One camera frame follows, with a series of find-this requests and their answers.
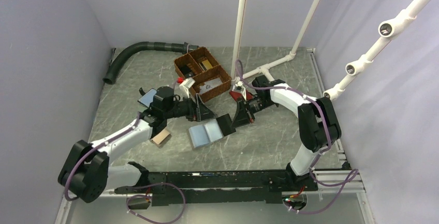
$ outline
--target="white wall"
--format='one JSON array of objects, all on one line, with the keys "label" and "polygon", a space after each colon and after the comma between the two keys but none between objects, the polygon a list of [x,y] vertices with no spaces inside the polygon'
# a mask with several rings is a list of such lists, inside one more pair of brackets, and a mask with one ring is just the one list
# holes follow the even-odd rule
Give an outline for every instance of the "white wall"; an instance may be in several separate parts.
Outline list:
[{"label": "white wall", "polygon": [[[412,0],[342,0],[317,46],[326,88]],[[421,11],[334,102],[349,161],[377,223],[438,223],[439,0]]]},{"label": "white wall", "polygon": [[[114,47],[138,41],[233,46],[238,0],[87,0]],[[313,0],[248,0],[243,46],[290,47]],[[325,0],[302,46],[315,46],[339,0]]]},{"label": "white wall", "polygon": [[85,0],[0,0],[0,223],[53,223],[109,44]]}]

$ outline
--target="wicker basket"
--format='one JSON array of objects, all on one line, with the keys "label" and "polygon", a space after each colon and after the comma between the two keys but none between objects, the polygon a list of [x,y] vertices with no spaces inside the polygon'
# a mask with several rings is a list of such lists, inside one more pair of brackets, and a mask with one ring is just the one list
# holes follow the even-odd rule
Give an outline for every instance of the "wicker basket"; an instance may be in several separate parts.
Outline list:
[{"label": "wicker basket", "polygon": [[[211,69],[202,71],[199,63],[208,60],[212,65]],[[209,50],[205,47],[200,47],[195,51],[189,52],[174,61],[175,71],[180,77],[184,77],[184,74],[180,71],[179,67],[187,65],[192,72],[195,74],[193,79],[195,84],[189,89],[190,93],[195,96],[196,93],[200,92],[200,86],[204,85],[205,82],[213,80],[215,78],[220,78],[222,84],[200,94],[201,100],[207,102],[210,99],[230,90],[231,78],[229,74],[224,70],[224,68],[219,65],[218,61],[210,54]]]}]

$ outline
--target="gray marble table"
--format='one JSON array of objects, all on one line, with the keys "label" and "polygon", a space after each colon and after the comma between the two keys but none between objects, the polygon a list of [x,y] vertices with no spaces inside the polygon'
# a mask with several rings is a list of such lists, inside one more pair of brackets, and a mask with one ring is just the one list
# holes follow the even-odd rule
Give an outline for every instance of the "gray marble table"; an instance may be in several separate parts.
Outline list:
[{"label": "gray marble table", "polygon": [[[230,71],[232,47],[208,48],[218,62]],[[285,56],[290,48],[242,47],[239,58],[245,71]],[[122,49],[117,49],[117,56]],[[115,85],[105,85],[96,113],[90,140],[103,138],[128,125],[137,111],[144,108],[137,103],[138,89],[158,88],[171,84],[177,74],[173,60],[179,53],[143,51],[131,57],[119,73]],[[321,92],[311,57],[306,49],[299,49],[295,59],[270,69],[276,79],[305,94],[319,97]],[[236,104],[228,93],[208,101],[206,105],[218,116],[230,113]],[[158,148],[150,141],[133,147],[113,165],[136,161],[150,171],[216,171],[283,169],[300,147],[297,118],[286,108],[270,107],[255,115],[255,122],[237,129],[237,132],[211,145],[193,150],[187,130],[200,123],[185,118],[168,121],[171,139]],[[320,169],[340,168],[335,148],[327,152],[316,165]]]}]

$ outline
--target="black hose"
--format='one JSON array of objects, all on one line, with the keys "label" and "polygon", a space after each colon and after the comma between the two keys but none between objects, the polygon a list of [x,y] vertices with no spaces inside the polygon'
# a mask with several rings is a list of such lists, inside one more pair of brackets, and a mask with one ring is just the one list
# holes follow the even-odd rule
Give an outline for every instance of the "black hose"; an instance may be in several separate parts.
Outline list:
[{"label": "black hose", "polygon": [[125,48],[114,61],[111,63],[108,68],[107,74],[102,79],[104,83],[114,84],[116,82],[116,78],[118,77],[119,71],[122,69],[122,66],[125,62],[134,54],[140,51],[168,51],[168,52],[181,52],[186,54],[187,52],[191,52],[196,50],[198,46],[194,46],[192,44],[184,43],[184,44],[176,44],[176,43],[163,43],[163,42],[139,42],[132,44],[131,46]]}]

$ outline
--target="white pole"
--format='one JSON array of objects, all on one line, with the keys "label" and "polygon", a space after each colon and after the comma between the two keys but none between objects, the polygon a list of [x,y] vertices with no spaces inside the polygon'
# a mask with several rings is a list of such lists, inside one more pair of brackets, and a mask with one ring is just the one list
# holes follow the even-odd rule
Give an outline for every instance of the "white pole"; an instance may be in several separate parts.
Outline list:
[{"label": "white pole", "polygon": [[274,66],[280,65],[284,62],[292,60],[296,56],[297,47],[299,47],[300,42],[302,41],[303,35],[305,34],[306,29],[308,28],[310,21],[314,15],[315,10],[317,9],[318,3],[320,0],[313,0],[313,3],[311,4],[311,7],[308,11],[308,14],[305,17],[305,21],[302,24],[302,27],[300,28],[299,35],[296,38],[296,41],[294,42],[294,45],[290,51],[289,54],[287,54],[285,57],[280,58],[276,61],[273,61],[271,63],[259,66],[258,68],[249,71],[244,74],[244,78],[249,78],[251,76],[254,76],[259,73],[263,73],[264,75],[269,74],[268,70]]},{"label": "white pole", "polygon": [[403,9],[395,18],[383,21],[378,26],[381,37],[357,61],[346,65],[347,75],[333,88],[324,92],[324,96],[331,100],[337,99],[346,87],[373,62],[375,57],[398,35],[400,35],[416,19],[416,15],[430,0],[413,0],[406,9]]},{"label": "white pole", "polygon": [[233,44],[232,69],[230,72],[230,76],[233,79],[236,77],[235,62],[238,59],[239,47],[241,46],[242,24],[244,23],[244,11],[245,11],[246,2],[247,0],[239,0],[239,4],[238,4],[238,16],[236,18],[236,29],[235,29],[235,42]]}]

